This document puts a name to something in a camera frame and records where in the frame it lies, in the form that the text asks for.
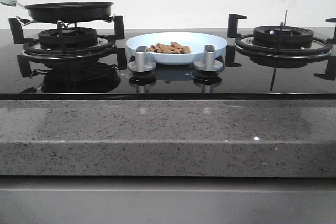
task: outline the black glass stovetop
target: black glass stovetop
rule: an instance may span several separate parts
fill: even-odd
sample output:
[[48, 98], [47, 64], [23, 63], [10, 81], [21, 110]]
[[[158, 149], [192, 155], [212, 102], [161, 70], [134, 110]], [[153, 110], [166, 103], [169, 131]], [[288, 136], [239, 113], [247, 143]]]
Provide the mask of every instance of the black glass stovetop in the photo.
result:
[[[315, 37], [333, 36], [332, 28], [310, 28]], [[28, 30], [37, 38], [40, 30]], [[126, 40], [158, 30], [126, 30], [114, 53], [89, 68], [51, 71], [22, 56], [10, 30], [0, 30], [0, 99], [277, 99], [336, 98], [336, 56], [318, 62], [273, 61], [251, 57], [230, 45], [218, 58], [224, 70], [204, 74], [191, 65], [157, 65], [146, 74], [127, 69]], [[192, 29], [226, 38], [225, 29]], [[239, 31], [251, 33], [252, 29]], [[108, 30], [98, 30], [107, 35]]]

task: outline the frying pan handle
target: frying pan handle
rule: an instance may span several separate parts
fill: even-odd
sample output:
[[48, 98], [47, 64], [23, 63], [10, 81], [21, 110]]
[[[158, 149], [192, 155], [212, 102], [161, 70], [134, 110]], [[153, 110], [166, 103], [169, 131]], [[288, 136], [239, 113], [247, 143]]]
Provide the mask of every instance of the frying pan handle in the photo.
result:
[[16, 0], [0, 0], [0, 3], [8, 6], [16, 6]]

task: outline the snack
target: snack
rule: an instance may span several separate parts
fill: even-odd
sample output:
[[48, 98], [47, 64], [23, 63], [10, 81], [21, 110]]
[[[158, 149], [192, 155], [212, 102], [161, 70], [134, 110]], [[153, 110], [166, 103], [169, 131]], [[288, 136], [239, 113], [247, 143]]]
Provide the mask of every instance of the snack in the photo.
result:
[[164, 54], [188, 54], [191, 52], [189, 46], [181, 46], [177, 42], [171, 42], [170, 45], [157, 43], [156, 45], [151, 45], [148, 51]]

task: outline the silver knob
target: silver knob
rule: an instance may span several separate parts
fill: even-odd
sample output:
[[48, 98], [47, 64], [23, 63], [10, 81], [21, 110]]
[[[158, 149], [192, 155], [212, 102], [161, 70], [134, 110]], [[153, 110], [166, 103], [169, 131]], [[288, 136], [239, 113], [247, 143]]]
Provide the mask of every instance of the silver knob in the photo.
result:
[[204, 59], [203, 61], [195, 61], [194, 66], [196, 69], [206, 72], [219, 71], [224, 68], [223, 63], [215, 59], [215, 47], [212, 45], [204, 46]]
[[147, 72], [156, 68], [156, 63], [148, 59], [147, 47], [137, 47], [135, 61], [128, 63], [128, 68], [133, 72]]

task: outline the granite countertop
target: granite countertop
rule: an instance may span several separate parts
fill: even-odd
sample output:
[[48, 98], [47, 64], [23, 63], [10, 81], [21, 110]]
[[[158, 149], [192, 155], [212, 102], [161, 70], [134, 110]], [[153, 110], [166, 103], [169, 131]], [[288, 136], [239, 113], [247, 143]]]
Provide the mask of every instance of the granite countertop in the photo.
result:
[[0, 101], [0, 175], [336, 177], [335, 100]]

